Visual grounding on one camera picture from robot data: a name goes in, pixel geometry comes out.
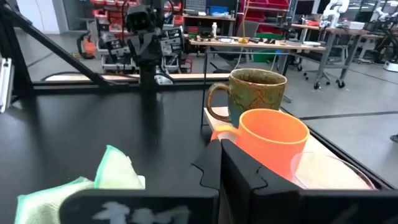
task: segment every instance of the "orange mug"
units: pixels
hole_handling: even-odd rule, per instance
[[[217,126],[211,140],[223,132],[236,135],[235,144],[262,165],[287,180],[295,172],[290,167],[294,155],[303,151],[310,130],[299,119],[270,109],[253,109],[239,118],[239,128]]]

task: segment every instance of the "mug handle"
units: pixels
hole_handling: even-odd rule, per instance
[[[223,132],[234,134],[234,135],[236,135],[236,137],[239,137],[239,135],[241,134],[239,129],[236,129],[230,125],[221,125],[221,126],[217,126],[214,129],[213,134],[211,135],[211,141],[217,139],[217,136]]]
[[[230,116],[221,116],[221,115],[218,115],[218,114],[216,114],[216,113],[213,111],[213,109],[211,108],[211,97],[213,96],[213,92],[214,92],[215,90],[217,90],[217,89],[227,91],[227,92],[228,92],[228,95],[231,94],[231,88],[230,88],[228,85],[226,85],[226,84],[224,84],[224,83],[215,83],[215,84],[212,84],[212,86],[210,86],[210,88],[209,88],[209,90],[208,90],[208,92],[207,92],[206,109],[207,109],[207,111],[209,111],[209,114],[210,114],[212,117],[216,118],[217,120],[220,120],[220,121],[224,121],[224,122],[229,123],[229,122],[231,122],[231,117],[230,117]]]

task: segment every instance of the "green ceramic mug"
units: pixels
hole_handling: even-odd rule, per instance
[[[267,108],[279,110],[284,97],[287,79],[278,73],[255,69],[242,68],[231,72],[229,85],[213,84],[207,92],[206,108],[209,114],[224,122],[230,122],[238,127],[241,114],[250,109]],[[215,90],[228,92],[229,116],[216,114],[211,108],[211,96]]]

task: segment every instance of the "clear plastic container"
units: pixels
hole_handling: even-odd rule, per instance
[[[296,154],[290,162],[292,182],[303,189],[375,190],[359,169],[341,159],[316,152]]]

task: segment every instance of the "black pole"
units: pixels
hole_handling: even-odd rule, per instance
[[[46,46],[60,58],[64,59],[64,61],[68,62],[71,66],[81,72],[83,75],[86,75],[91,81],[95,84],[101,86],[109,86],[109,82],[104,80],[100,75],[90,70],[88,67],[83,65],[81,62],[73,58],[66,50],[57,45],[54,41],[49,39],[47,36],[43,35],[38,29],[36,29],[30,21],[28,21],[25,17],[20,15],[19,13],[14,12],[10,6],[4,2],[4,0],[0,1],[0,15],[3,18],[6,18],[10,24],[15,23],[18,27],[20,27],[23,31],[27,32],[31,35],[35,40],[39,41],[41,44]]]
[[[0,0],[0,8],[4,4],[7,3]],[[17,95],[19,98],[33,95],[33,83],[18,43],[13,22],[4,16],[2,10],[0,10],[0,54],[3,58],[11,58],[15,67],[13,95]]]

